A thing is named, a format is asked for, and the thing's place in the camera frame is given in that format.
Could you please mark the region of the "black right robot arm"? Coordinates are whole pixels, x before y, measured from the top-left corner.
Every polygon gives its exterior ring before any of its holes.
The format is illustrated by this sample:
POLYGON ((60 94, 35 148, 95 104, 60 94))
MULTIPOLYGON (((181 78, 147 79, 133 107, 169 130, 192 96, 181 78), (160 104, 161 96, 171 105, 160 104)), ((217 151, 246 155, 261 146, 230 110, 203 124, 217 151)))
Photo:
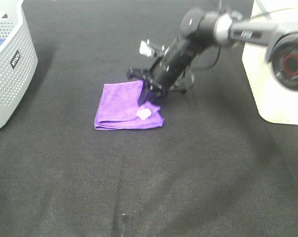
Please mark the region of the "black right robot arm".
POLYGON ((276 79, 287 89, 298 91, 298 21, 256 22, 237 11, 219 8, 190 9, 183 17, 179 35, 171 45, 143 41, 139 52, 156 61, 148 69, 129 68, 128 78, 143 80, 138 104, 154 101, 169 91, 186 92, 179 79, 189 74, 192 61, 212 46, 244 42, 266 46, 265 60, 276 79))

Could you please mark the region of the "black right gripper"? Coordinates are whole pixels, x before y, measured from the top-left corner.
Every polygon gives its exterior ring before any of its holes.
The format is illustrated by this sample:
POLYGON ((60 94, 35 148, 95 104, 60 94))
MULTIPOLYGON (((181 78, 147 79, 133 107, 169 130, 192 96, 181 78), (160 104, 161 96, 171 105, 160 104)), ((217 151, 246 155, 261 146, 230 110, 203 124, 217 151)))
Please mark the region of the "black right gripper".
POLYGON ((137 103, 159 103, 168 91, 187 91, 194 82, 190 64, 195 58, 192 42, 177 37, 166 47, 164 55, 156 57, 149 68, 133 68, 127 71, 127 78, 138 78, 144 81, 137 103))

